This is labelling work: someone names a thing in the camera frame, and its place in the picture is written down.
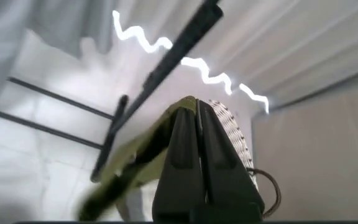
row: cable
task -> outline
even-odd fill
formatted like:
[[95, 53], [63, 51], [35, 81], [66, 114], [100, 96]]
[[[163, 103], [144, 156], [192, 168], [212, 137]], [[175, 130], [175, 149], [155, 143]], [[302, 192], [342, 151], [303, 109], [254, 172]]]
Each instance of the cable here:
[[255, 174], [262, 174], [263, 176], [265, 176], [266, 178], [268, 178], [268, 180], [270, 180], [274, 186], [274, 191], [276, 192], [276, 201], [274, 202], [274, 204], [270, 207], [270, 209], [268, 209], [263, 215], [262, 218], [267, 218], [269, 216], [271, 216], [280, 206], [281, 204], [281, 191], [280, 191], [280, 187], [278, 186], [277, 181], [266, 171], [260, 170], [260, 169], [255, 169], [255, 168], [250, 168], [247, 167], [247, 171], [248, 172], [253, 172]]

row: clothing rack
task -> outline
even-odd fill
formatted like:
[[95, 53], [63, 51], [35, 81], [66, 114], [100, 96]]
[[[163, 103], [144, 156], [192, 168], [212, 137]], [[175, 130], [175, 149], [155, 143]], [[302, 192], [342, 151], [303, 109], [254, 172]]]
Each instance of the clothing rack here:
[[27, 88], [32, 91], [36, 91], [43, 95], [49, 96], [56, 100], [68, 103], [69, 105], [77, 108], [89, 111], [90, 113], [102, 116], [111, 120], [111, 124], [108, 133], [105, 137], [103, 144], [98, 144], [86, 139], [76, 137], [74, 135], [64, 133], [57, 129], [53, 129], [42, 124], [29, 121], [27, 119], [19, 118], [0, 111], [0, 118], [22, 124], [24, 126], [34, 128], [46, 133], [59, 136], [80, 144], [84, 144], [95, 149], [100, 149], [98, 159], [95, 163], [95, 167], [91, 174], [92, 182], [99, 182], [100, 170], [104, 167], [107, 162], [109, 153], [114, 143], [116, 133], [123, 127], [123, 125], [131, 118], [131, 116], [139, 109], [139, 107], [147, 100], [147, 98], [155, 91], [155, 89], [161, 84], [164, 79], [168, 77], [170, 72], [180, 63], [181, 59], [188, 54], [188, 52], [206, 35], [206, 33], [222, 18], [223, 12], [217, 6], [219, 0], [205, 0], [202, 5], [198, 8], [195, 15], [191, 18], [186, 27], [182, 30], [177, 40], [173, 44], [172, 48], [164, 55], [163, 59], [158, 63], [156, 68], [149, 74], [146, 79], [142, 92], [133, 101], [125, 112], [125, 108], [128, 103], [128, 96], [121, 96], [119, 103], [116, 108], [114, 116], [102, 112], [100, 110], [91, 108], [87, 105], [71, 100], [64, 96], [58, 95], [51, 91], [45, 90], [33, 84], [27, 83], [18, 78], [9, 78], [8, 81]]

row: wavy white light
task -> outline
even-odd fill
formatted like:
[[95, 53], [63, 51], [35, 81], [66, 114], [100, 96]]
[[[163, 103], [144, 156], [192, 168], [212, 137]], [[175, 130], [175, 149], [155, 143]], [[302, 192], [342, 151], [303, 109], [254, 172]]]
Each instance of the wavy white light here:
[[[135, 37], [139, 41], [139, 44], [143, 47], [143, 49], [147, 53], [155, 52], [160, 47], [164, 47], [168, 50], [172, 48], [172, 41], [170, 41], [167, 37], [160, 37], [153, 45], [151, 45], [149, 41], [147, 41], [146, 39], [143, 28], [141, 28], [140, 26], [132, 26], [126, 29], [125, 31], [123, 31], [121, 27], [121, 23], [119, 22], [119, 12], [113, 10], [112, 17], [113, 17], [114, 27], [117, 36], [120, 40], [126, 40], [131, 37]], [[202, 58], [183, 57], [180, 63], [181, 65], [198, 68], [201, 72], [201, 78], [203, 79], [203, 82], [205, 84], [217, 84], [223, 82], [224, 91], [228, 95], [232, 94], [232, 90], [231, 90], [232, 83], [229, 76], [226, 73], [221, 73], [218, 76], [209, 77], [209, 67]], [[252, 90], [248, 86], [244, 85], [243, 83], [239, 85], [239, 88], [244, 93], [247, 93], [252, 100], [263, 102], [265, 104], [265, 112], [269, 113], [269, 101], [266, 96], [255, 95], [252, 92]]]

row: green cloth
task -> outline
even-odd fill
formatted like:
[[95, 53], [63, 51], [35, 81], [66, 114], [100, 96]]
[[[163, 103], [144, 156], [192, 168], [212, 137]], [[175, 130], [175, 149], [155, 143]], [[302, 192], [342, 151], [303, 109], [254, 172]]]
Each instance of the green cloth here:
[[[117, 149], [103, 169], [101, 184], [80, 208], [79, 221], [96, 221], [108, 208], [120, 204], [129, 191], [160, 178], [180, 108], [196, 114], [196, 98], [187, 96], [172, 104], [145, 133]], [[136, 162], [130, 164], [134, 155]]]

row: striped fabric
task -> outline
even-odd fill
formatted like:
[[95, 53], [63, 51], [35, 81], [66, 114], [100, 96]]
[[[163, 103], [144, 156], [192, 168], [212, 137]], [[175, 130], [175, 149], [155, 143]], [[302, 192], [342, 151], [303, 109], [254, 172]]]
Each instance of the striped fabric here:
[[[237, 125], [236, 120], [234, 119], [234, 116], [231, 114], [229, 109], [225, 107], [221, 102], [216, 100], [209, 100], [208, 104], [211, 105], [214, 109], [214, 112], [219, 118], [226, 134], [229, 136], [229, 139], [233, 144], [237, 154], [239, 155], [244, 167], [254, 168], [252, 156], [248, 151], [244, 135], [241, 133], [240, 127]], [[258, 189], [255, 175], [251, 172], [249, 174], [254, 185], [256, 186], [256, 189]]]

